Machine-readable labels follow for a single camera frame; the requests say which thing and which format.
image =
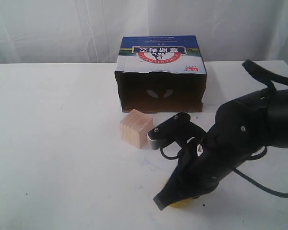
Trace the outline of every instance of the white backdrop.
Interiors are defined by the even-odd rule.
[[[288,63],[288,0],[0,0],[0,63],[115,62],[123,35],[196,35],[205,61]]]

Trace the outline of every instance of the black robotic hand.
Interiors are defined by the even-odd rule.
[[[288,86],[288,78],[250,60],[242,65],[267,88],[220,106],[216,123],[207,133],[193,124],[187,113],[178,113],[148,132],[154,149],[160,148],[161,154],[169,160],[178,159],[168,182],[154,198],[160,210],[214,191],[232,171],[270,194],[288,198],[288,193],[266,188],[236,169],[245,161],[263,157],[267,146],[288,148],[288,90],[277,91],[272,83]],[[168,157],[163,148],[174,141],[181,150],[177,156]]]

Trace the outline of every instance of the wooden block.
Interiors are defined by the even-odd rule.
[[[133,109],[120,121],[121,139],[140,149],[147,142],[147,132],[153,128],[152,117]]]

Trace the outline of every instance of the cardboard box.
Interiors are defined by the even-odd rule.
[[[195,36],[123,37],[115,78],[123,112],[201,112],[207,73]]]

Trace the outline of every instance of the white tabletop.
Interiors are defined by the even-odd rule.
[[[206,131],[221,103],[264,88],[241,63],[205,63],[204,112],[192,114],[192,121]],[[288,76],[283,61],[258,63]],[[234,173],[190,207],[159,211],[153,197],[176,162],[120,140],[126,114],[114,69],[115,64],[0,65],[0,230],[288,230],[288,199]],[[172,115],[153,115],[155,124]],[[288,192],[288,149],[269,148],[264,158],[240,169]]]

